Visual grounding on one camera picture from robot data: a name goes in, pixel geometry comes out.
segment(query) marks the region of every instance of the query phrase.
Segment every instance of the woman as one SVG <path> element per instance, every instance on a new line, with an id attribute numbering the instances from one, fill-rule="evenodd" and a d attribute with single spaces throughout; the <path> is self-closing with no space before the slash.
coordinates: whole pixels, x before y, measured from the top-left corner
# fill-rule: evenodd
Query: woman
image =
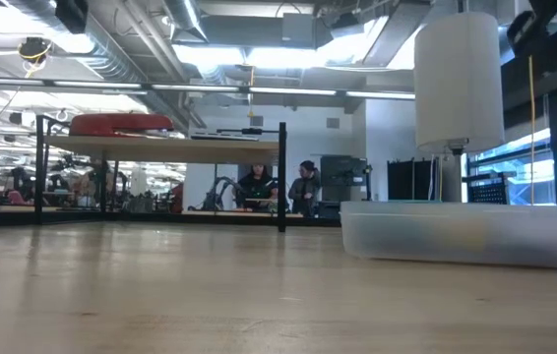
<path id="1" fill-rule="evenodd" d="M 245 191 L 244 199 L 276 199 L 279 194 L 277 184 L 274 182 L 266 166 L 261 164 L 253 165 L 244 178 L 237 182 Z M 267 202 L 243 202 L 242 206 L 254 210 L 268 207 Z"/>
<path id="2" fill-rule="evenodd" d="M 296 178 L 289 189 L 293 200 L 292 211 L 305 217 L 313 217 L 320 192 L 320 173 L 312 161 L 303 161 L 298 168 L 300 178 Z"/>

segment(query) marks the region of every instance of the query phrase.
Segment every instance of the wooden tabletop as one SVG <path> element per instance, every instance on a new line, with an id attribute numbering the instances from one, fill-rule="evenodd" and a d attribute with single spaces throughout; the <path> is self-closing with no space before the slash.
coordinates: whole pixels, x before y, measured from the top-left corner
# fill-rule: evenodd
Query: wooden tabletop
<path id="1" fill-rule="evenodd" d="M 557 270 L 361 260 L 329 227 L 0 227 L 0 353 L 557 354 Z"/>
<path id="2" fill-rule="evenodd" d="M 50 145 L 77 154 L 116 161 L 276 164 L 277 142 L 185 139 L 47 137 Z"/>

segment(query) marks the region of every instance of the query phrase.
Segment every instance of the wooden shelf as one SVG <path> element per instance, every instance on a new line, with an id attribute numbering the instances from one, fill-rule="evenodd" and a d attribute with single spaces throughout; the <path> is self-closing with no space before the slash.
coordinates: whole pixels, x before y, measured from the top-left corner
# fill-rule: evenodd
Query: wooden shelf
<path id="1" fill-rule="evenodd" d="M 53 147 L 115 161 L 276 164 L 278 142 L 182 139 L 46 137 Z"/>

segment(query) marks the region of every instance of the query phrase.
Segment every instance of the red object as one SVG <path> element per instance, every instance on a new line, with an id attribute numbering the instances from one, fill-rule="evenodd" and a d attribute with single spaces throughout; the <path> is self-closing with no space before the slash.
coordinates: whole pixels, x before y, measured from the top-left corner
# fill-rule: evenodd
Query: red object
<path id="1" fill-rule="evenodd" d="M 78 115 L 71 121 L 71 136 L 123 137 L 124 132 L 173 130 L 171 119 L 160 114 L 102 113 Z"/>

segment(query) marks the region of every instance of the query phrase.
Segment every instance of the workbench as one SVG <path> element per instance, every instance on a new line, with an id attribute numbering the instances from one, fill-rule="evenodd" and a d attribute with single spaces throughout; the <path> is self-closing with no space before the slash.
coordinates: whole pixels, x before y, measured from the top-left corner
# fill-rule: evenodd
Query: workbench
<path id="1" fill-rule="evenodd" d="M 89 156 L 103 161 L 115 161 L 114 177 L 118 174 L 119 161 L 139 162 L 181 162 L 181 163 L 211 163 L 211 164 L 265 164 L 278 166 L 278 194 L 286 196 L 286 144 L 287 130 L 285 123 L 279 123 L 278 140 L 276 142 L 249 141 L 217 141 L 217 140 L 182 140 L 147 137 L 95 137 L 95 136 L 52 136 L 43 130 L 44 117 L 36 119 L 36 193 L 35 219 L 42 223 L 42 197 L 45 189 L 46 170 L 48 164 L 49 147 L 62 148 L 67 151 Z M 105 176 L 102 164 L 100 176 Z M 102 216 L 111 213 L 107 210 L 106 179 L 97 181 L 100 190 L 100 212 Z M 278 230 L 284 232 L 286 216 L 286 199 L 278 199 L 278 212 L 275 217 L 266 216 L 275 222 Z M 214 212 L 194 214 L 195 217 L 213 216 L 239 217 L 249 216 L 244 213 Z"/>

